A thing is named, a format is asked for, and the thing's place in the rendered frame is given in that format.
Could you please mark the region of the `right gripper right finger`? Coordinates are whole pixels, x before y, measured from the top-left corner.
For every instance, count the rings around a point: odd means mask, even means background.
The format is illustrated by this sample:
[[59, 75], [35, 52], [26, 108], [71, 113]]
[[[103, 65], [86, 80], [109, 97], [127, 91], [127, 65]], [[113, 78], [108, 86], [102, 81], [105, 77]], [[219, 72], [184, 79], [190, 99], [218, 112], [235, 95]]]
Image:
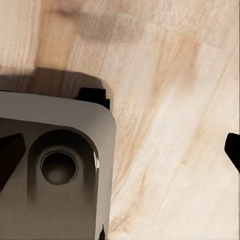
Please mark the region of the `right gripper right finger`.
[[240, 172], [240, 135], [230, 132], [226, 138], [224, 150]]

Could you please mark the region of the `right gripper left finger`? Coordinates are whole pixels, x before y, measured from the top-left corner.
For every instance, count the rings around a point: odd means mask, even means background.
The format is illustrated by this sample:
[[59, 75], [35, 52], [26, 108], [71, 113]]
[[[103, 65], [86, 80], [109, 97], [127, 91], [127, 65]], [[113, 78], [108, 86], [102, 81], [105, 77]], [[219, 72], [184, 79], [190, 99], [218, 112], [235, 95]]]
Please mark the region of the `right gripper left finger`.
[[15, 171], [26, 152], [26, 144], [21, 133], [0, 138], [0, 192]]

